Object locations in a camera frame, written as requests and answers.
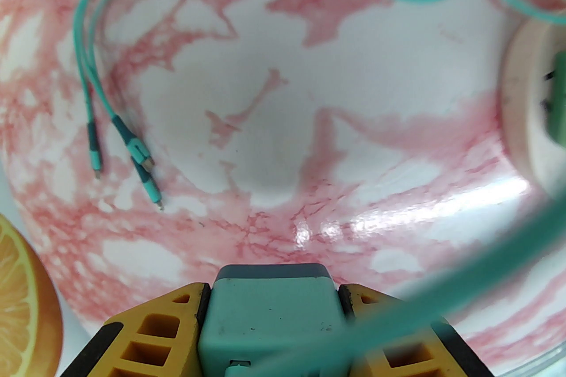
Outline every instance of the pink marble surface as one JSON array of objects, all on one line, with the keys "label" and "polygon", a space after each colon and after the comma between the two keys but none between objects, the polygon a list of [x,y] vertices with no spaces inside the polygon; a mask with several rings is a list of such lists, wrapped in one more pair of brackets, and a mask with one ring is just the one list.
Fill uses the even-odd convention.
[{"label": "pink marble surface", "polygon": [[[544,199],[501,143],[518,18],[494,0],[114,0],[103,82],[154,154],[163,213],[99,104],[93,179],[77,1],[0,0],[0,131],[24,222],[90,332],[227,263],[318,261],[402,295]],[[562,248],[452,319],[496,373],[566,339]]]}]

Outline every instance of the orange slice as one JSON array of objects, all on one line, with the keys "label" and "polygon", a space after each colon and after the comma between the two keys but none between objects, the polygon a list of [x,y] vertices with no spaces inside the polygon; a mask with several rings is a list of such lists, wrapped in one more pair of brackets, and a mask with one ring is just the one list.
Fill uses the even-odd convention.
[{"label": "orange slice", "polygon": [[53,284],[34,250],[0,215],[0,376],[54,376],[62,344]]}]

